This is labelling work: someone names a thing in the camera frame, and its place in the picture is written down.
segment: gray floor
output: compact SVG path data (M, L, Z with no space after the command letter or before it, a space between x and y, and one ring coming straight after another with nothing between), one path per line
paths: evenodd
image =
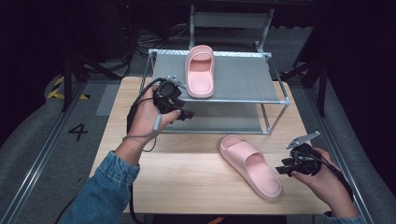
M273 54L279 72L292 69L310 32L310 28L270 29L264 50ZM253 42L259 36L254 30L201 30L196 34L196 44L207 44L213 50L255 51ZM147 42L140 46L158 48L160 45ZM185 33L180 38L171 38L163 46L163 49L187 48ZM135 55L129 76L141 76L145 64L145 57ZM301 79L294 77L288 83L307 132L323 133L312 141L313 145L328 149L343 168L354 187L356 205L367 223L396 223L395 197L367 159L331 85L326 94L326 118L322 118L312 106L318 88L303 89ZM55 80L49 83L44 94L48 95ZM76 96L89 94L89 100L76 100L69 110L61 113L63 101L48 99L8 138L0 149L0 217L7 215L10 223L55 222L88 178L119 85L119 81L102 75L92 76L86 84L75 83ZM79 124L84 124L84 131L88 132L78 140L78 135L69 131ZM32 174L29 173L32 167L41 169ZM23 183L26 177L31 184ZM148 223L151 219L152 216L148 216ZM289 224L321 223L320 216L287 216L287 220ZM122 223L131 223L128 215L122 217Z

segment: table surface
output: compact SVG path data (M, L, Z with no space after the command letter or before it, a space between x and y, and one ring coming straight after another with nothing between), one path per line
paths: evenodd
M126 116L137 96L141 77L125 77L113 105L91 175L109 150L125 135ZM277 82L276 91L281 95ZM289 156L286 145L306 134L289 87L291 105L271 135L239 134L260 150L279 178L282 195L267 201L259 197L245 179L224 160L218 145L226 133L161 133L151 152L143 152L141 171L134 182L134 210L146 214L322 214L329 207L306 185L279 175L275 167ZM277 108L269 106L269 120Z

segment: dark background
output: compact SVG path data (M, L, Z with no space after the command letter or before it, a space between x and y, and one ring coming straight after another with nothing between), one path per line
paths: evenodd
M46 2L1 2L0 145L46 102L44 89L62 71L66 52L78 52L98 63L117 58L126 49L123 28L132 24L130 32L137 32L138 27L146 27L166 39L169 28L186 22L190 12L189 6L131 4L132 17L126 17L125 3L133 1ZM315 26L298 61L325 62L353 130L395 194L392 77L396 27L391 18L396 7L390 1L353 4L325 10L281 8L272 25Z

